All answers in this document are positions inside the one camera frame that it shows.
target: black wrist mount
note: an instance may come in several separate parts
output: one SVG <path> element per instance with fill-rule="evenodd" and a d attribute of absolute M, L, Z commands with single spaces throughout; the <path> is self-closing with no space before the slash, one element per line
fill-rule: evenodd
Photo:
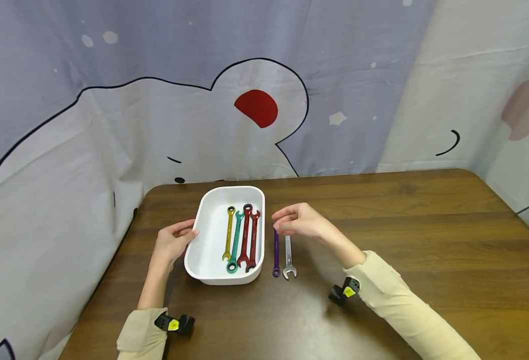
<path fill-rule="evenodd" d="M 347 276 L 344 279 L 342 287 L 339 285 L 334 285 L 330 289 L 330 294 L 328 298 L 338 306 L 342 307 L 347 302 L 348 298 L 359 293 L 361 286 L 358 280 L 353 279 L 352 277 Z"/>
<path fill-rule="evenodd" d="M 156 325 L 160 330 L 189 337 L 193 333 L 194 318 L 192 316 L 182 314 L 180 318 L 176 319 L 167 314 L 160 314 L 154 321 L 154 325 Z"/>

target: yellow wrench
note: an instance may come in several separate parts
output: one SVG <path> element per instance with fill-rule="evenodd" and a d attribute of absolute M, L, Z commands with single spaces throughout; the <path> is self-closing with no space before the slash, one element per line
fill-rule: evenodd
<path fill-rule="evenodd" d="M 222 254 L 222 260 L 226 259 L 226 261 L 229 261 L 231 260 L 231 253 L 230 253 L 230 248 L 231 248 L 231 231 L 232 231 L 232 217 L 233 217 L 233 214 L 235 213 L 235 207 L 234 206 L 229 206 L 226 211 L 229 213 L 229 224 L 228 224 L 228 227 L 226 228 L 226 247 L 225 247 L 225 253 Z"/>

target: brown table surface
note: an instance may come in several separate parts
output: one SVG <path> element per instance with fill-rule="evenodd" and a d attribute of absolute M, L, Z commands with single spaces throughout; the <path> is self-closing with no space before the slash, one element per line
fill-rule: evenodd
<path fill-rule="evenodd" d="M 253 185 L 266 198 L 265 259 L 250 284 L 169 278 L 169 314 L 196 318 L 191 338 L 170 334 L 166 359 L 417 359 L 359 298 L 327 299 L 344 274 L 318 243 L 294 236 L 296 280 L 272 276 L 271 215 L 308 202 L 361 249 L 374 250 L 482 359 L 529 359 L 529 227 L 476 175 L 432 170 L 163 185 L 144 198 L 60 359 L 116 359 L 157 231 L 195 217 L 218 186 Z M 284 243 L 280 242 L 281 268 Z"/>

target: yellow label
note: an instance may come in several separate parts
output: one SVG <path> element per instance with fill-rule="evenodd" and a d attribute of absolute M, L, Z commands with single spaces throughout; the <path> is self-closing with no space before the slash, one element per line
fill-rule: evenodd
<path fill-rule="evenodd" d="M 351 297 L 351 296 L 355 295 L 356 292 L 351 287 L 347 286 L 347 287 L 344 288 L 343 294 L 346 297 Z"/>
<path fill-rule="evenodd" d="M 179 321 L 176 318 L 174 318 L 168 323 L 168 330 L 174 331 L 178 329 L 179 329 Z"/>

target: silver wrench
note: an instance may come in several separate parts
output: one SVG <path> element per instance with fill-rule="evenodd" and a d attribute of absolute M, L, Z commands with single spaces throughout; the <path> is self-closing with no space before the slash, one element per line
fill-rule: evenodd
<path fill-rule="evenodd" d="M 291 250 L 291 237 L 285 236 L 284 237 L 284 254 L 286 257 L 286 264 L 284 265 L 284 269 L 282 270 L 282 275 L 284 276 L 284 279 L 289 279 L 289 273 L 292 273 L 294 275 L 294 278 L 297 278 L 297 269 L 293 266 L 293 252 Z"/>

